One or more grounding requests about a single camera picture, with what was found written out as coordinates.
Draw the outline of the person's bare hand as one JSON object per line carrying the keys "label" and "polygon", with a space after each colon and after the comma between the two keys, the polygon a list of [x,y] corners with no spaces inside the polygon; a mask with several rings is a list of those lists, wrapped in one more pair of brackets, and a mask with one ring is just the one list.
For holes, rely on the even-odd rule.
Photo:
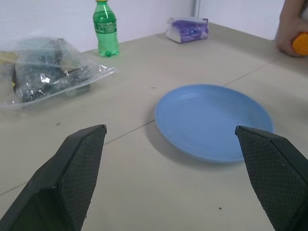
{"label": "person's bare hand", "polygon": [[291,56],[301,57],[293,49],[293,40],[308,31],[308,1],[285,0],[279,18],[276,44],[279,51]]}

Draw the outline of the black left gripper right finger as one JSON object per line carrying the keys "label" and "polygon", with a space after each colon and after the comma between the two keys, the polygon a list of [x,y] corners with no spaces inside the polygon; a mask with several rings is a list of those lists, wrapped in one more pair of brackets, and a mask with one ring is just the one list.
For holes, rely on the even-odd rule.
{"label": "black left gripper right finger", "polygon": [[308,229],[308,160],[286,138],[237,126],[253,190],[276,231]]}

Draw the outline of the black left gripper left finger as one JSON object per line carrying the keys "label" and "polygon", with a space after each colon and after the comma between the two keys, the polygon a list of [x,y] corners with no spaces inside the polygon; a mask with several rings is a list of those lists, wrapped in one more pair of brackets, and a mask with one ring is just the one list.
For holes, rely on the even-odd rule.
{"label": "black left gripper left finger", "polygon": [[106,125],[69,135],[0,220],[2,231],[79,231],[100,168]]}

